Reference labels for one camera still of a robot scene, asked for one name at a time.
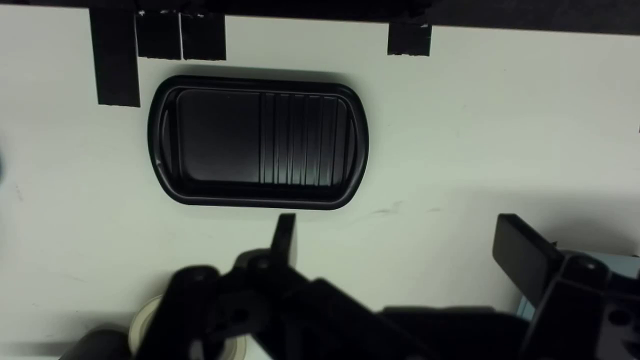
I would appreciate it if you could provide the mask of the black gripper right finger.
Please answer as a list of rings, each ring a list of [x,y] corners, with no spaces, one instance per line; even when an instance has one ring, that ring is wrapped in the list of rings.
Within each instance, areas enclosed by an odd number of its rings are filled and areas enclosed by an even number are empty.
[[[521,360],[640,360],[640,278],[557,249],[517,214],[499,214],[495,264],[533,308]]]

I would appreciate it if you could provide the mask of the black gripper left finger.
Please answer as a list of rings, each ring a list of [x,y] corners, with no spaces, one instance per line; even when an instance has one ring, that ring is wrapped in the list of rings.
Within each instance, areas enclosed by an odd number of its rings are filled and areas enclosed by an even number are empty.
[[[271,360],[428,360],[428,348],[325,280],[289,264],[295,216],[281,214],[267,247],[230,271],[178,270],[135,360],[213,360],[228,339],[251,336]]]

